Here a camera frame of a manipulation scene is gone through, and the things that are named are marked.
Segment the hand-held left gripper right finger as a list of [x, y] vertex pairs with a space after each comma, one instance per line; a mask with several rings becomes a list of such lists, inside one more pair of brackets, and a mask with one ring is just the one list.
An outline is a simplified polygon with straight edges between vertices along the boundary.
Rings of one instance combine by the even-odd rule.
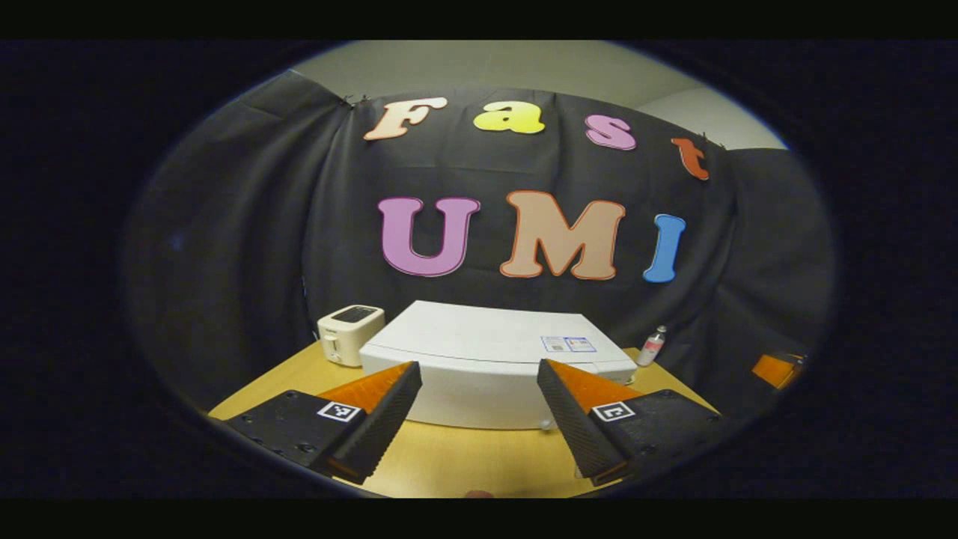
[[537, 384], [595, 487], [658, 478], [725, 438], [721, 414], [671, 389], [637, 392], [554, 359], [540, 360]]

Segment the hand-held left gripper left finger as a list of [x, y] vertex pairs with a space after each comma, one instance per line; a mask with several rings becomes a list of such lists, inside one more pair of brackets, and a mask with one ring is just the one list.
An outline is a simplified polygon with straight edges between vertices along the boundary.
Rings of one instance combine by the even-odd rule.
[[404, 362], [320, 395], [285, 390], [225, 423], [291, 463], [363, 484], [379, 467], [421, 386], [418, 362]]

